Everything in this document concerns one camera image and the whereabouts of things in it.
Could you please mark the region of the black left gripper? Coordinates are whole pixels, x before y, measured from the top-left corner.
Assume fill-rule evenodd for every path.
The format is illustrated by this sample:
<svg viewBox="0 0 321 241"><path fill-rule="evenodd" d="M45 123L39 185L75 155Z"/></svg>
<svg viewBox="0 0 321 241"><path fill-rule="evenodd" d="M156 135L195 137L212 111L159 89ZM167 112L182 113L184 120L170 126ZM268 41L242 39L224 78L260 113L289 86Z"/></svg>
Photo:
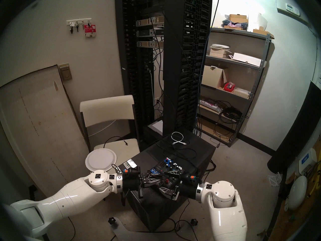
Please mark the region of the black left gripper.
<svg viewBox="0 0 321 241"><path fill-rule="evenodd" d="M130 191L137 191L138 198L143 198L142 188L154 187L157 188L161 184L162 175L160 174L133 174L122 173L122 188L124 192L124 198Z"/></svg>

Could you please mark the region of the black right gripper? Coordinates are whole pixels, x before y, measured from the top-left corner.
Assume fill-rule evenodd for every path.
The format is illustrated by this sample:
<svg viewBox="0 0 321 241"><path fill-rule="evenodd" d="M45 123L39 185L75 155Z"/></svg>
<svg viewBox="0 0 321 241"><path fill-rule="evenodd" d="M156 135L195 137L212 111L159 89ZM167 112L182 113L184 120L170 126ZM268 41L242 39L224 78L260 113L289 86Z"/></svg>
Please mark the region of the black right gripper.
<svg viewBox="0 0 321 241"><path fill-rule="evenodd" d="M169 177L180 177L183 171L171 170L167 172ZM168 189L166 187L159 187L159 192L166 198L177 199L178 196L194 199L200 194L199 178L196 176L183 176L178 179L178 184L174 189Z"/></svg>

